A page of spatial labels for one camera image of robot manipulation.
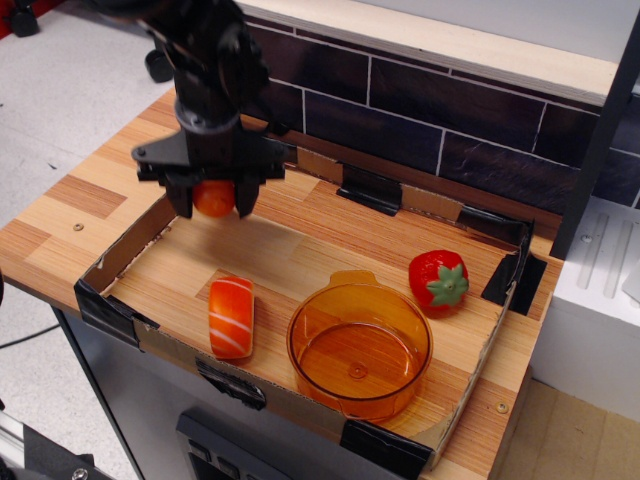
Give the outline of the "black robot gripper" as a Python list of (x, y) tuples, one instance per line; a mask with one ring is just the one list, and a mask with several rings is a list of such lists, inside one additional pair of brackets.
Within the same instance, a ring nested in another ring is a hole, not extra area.
[(296, 161), (296, 148), (242, 126), (237, 112), (207, 118), (183, 103), (174, 104), (179, 130), (135, 147), (132, 158), (138, 177), (165, 186), (175, 213), (193, 216), (193, 188), (204, 180), (229, 180), (235, 184), (235, 207), (240, 218), (249, 216), (260, 187), (282, 179), (285, 165)]

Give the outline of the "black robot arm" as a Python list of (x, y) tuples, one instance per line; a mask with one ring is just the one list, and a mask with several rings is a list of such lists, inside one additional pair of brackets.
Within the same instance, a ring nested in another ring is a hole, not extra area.
[(174, 211), (193, 212), (193, 190), (205, 181), (233, 186), (239, 216), (252, 213), (262, 185), (285, 175), (294, 146), (271, 138), (272, 125), (248, 130), (244, 107), (269, 84), (268, 68), (233, 1), (92, 1), (110, 18), (138, 23), (173, 69), (177, 133), (133, 149), (141, 181), (164, 187)]

